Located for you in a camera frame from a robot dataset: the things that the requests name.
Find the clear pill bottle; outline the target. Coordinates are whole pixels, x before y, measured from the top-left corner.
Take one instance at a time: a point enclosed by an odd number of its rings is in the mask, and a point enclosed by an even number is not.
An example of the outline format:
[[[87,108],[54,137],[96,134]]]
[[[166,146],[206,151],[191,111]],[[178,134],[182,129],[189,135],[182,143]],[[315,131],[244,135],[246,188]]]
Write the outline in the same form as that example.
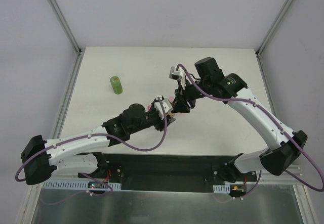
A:
[[[174,115],[171,111],[168,111],[167,114],[169,115],[169,117],[170,117],[171,119],[175,119],[175,115]]]

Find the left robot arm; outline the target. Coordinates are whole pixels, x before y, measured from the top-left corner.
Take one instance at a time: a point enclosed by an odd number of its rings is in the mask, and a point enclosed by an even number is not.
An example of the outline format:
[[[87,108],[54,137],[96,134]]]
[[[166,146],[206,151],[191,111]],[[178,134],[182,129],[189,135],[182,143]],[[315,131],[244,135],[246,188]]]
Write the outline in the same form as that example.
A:
[[[149,111],[140,104],[132,104],[119,116],[86,133],[48,140],[44,140],[41,135],[34,136],[21,153],[22,165],[15,174],[15,180],[28,185],[40,184],[58,170],[58,163],[64,158],[117,144],[124,144],[136,151],[153,151],[165,140],[167,127],[173,122],[172,110],[173,106],[168,99],[153,102]],[[156,146],[140,149],[128,143],[132,134],[152,126],[163,132]]]

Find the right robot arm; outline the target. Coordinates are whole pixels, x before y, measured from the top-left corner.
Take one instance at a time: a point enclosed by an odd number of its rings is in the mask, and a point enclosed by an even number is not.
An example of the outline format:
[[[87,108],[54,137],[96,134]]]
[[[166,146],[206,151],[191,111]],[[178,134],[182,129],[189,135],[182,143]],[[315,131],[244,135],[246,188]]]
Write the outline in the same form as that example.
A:
[[[221,166],[217,173],[224,181],[234,183],[246,173],[266,170],[280,176],[301,154],[308,136],[294,131],[265,109],[248,85],[235,73],[224,75],[216,60],[206,57],[195,63],[199,79],[189,79],[184,67],[170,69],[169,77],[178,82],[173,113],[189,113],[197,99],[218,98],[239,113],[262,137],[267,147],[253,153],[239,153]]]

